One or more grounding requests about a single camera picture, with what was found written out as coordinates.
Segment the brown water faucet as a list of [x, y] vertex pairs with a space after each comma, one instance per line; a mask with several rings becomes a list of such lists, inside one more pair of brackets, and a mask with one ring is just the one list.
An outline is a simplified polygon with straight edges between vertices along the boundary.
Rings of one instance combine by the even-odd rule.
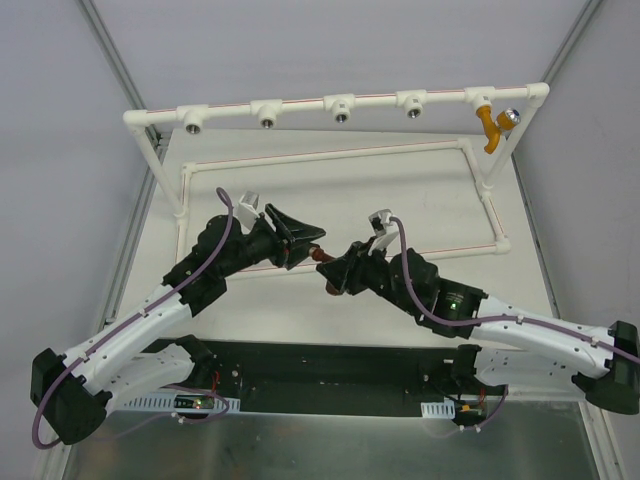
[[[325, 264], [334, 260], [334, 257], [327, 254], [320, 246], [311, 245], [309, 248], [309, 257], [318, 264]], [[339, 296], [340, 291], [336, 289], [329, 281], [326, 281], [325, 290], [329, 295]]]

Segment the white PVC pipe frame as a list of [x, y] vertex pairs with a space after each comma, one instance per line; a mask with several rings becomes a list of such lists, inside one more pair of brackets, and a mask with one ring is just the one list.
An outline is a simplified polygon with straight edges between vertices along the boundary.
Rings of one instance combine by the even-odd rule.
[[[153, 287], [189, 252], [223, 212], [218, 186], [233, 199], [290, 201], [293, 216], [325, 228], [335, 254], [388, 208], [428, 261], [528, 264], [511, 156], [548, 93], [539, 82], [129, 110], [124, 124], [155, 182], [127, 289]], [[483, 105], [493, 118], [508, 108], [521, 117], [493, 154], [476, 116]]]

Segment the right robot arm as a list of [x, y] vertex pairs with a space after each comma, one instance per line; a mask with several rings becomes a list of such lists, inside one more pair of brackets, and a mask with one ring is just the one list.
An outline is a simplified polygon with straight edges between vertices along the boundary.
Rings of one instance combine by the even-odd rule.
[[530, 314], [483, 290], [440, 276], [435, 264], [409, 248], [388, 258], [355, 242], [339, 257], [313, 247], [316, 270], [334, 295], [369, 290], [446, 338], [514, 347], [521, 360], [478, 353], [450, 369], [452, 387], [473, 394], [485, 385], [524, 384], [578, 392], [603, 410], [639, 412], [639, 333], [624, 321], [581, 325]]

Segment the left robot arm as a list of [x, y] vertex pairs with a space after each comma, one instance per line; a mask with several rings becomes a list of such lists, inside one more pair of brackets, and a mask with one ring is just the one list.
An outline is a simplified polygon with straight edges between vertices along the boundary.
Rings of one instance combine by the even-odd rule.
[[34, 446], [46, 450], [78, 443], [117, 407], [157, 388], [216, 388], [219, 362], [194, 335], [155, 354], [146, 355], [144, 349], [218, 300], [227, 290], [228, 277], [262, 261], [290, 270], [325, 234], [271, 204], [254, 215], [247, 232], [231, 213], [211, 218], [191, 252], [137, 310], [62, 354], [47, 348], [34, 358]]

